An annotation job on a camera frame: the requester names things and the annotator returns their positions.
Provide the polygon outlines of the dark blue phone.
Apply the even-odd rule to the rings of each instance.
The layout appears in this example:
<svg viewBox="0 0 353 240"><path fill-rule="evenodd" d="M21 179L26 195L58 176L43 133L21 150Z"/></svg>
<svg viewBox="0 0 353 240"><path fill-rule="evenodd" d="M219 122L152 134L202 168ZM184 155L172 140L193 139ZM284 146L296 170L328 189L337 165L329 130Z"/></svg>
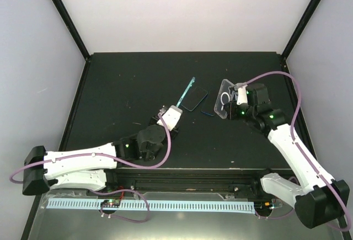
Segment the dark blue phone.
<svg viewBox="0 0 353 240"><path fill-rule="evenodd" d="M207 116L214 116L214 106L217 99L217 93L215 91L210 91L204 101L201 108L201 112Z"/></svg>

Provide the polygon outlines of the teal phone from blue case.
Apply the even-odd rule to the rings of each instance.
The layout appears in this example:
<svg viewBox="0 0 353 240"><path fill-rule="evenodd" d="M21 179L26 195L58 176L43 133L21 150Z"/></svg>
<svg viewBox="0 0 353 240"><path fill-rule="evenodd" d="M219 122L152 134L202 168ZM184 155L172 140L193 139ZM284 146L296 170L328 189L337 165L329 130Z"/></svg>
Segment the teal phone from blue case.
<svg viewBox="0 0 353 240"><path fill-rule="evenodd" d="M196 107L207 97L208 91L201 87L195 87L188 92L181 105L187 111L194 111Z"/></svg>

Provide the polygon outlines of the teal phone with ring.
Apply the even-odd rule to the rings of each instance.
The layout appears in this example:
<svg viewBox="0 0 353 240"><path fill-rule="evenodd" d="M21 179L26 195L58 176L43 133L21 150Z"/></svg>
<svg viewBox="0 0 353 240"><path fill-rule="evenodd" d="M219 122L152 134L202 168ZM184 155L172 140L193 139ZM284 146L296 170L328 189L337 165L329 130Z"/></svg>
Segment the teal phone with ring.
<svg viewBox="0 0 353 240"><path fill-rule="evenodd" d="M185 98L185 96L187 95L188 91L190 90L190 88L192 87L192 85L194 84L196 78L192 77L192 79L189 81L188 85L186 86L184 92L182 93L181 97L179 98L177 104L175 105L177 108L180 107L183 99Z"/></svg>

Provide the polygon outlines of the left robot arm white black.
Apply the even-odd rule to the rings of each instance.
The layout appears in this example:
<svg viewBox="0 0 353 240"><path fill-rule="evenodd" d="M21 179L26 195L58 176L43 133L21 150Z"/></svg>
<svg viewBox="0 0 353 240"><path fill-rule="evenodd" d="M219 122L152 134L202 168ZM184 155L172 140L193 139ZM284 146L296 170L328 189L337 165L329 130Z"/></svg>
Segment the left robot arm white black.
<svg viewBox="0 0 353 240"><path fill-rule="evenodd" d="M22 193L32 196L51 189L82 188L113 195L119 183L106 176L105 170L123 166L147 169L137 160L154 160L165 149L164 158L149 168L162 166L170 155L179 120L176 115L164 114L153 118L152 124L135 135L83 150L58 152L36 146L24 161Z"/></svg>

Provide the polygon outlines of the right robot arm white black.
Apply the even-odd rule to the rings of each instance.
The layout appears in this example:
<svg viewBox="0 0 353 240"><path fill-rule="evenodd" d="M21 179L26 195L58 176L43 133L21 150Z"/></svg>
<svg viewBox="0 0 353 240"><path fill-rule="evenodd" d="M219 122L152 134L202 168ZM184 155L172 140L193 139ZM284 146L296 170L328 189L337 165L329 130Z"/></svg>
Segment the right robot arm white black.
<svg viewBox="0 0 353 240"><path fill-rule="evenodd" d="M289 124L275 109L268 89L261 83L221 83L214 111L223 119L242 119L252 124L280 152L292 169L295 184L278 173L265 174L251 183L258 198L271 194L291 206L307 228L315 228L344 216L350 188L336 181L313 157Z"/></svg>

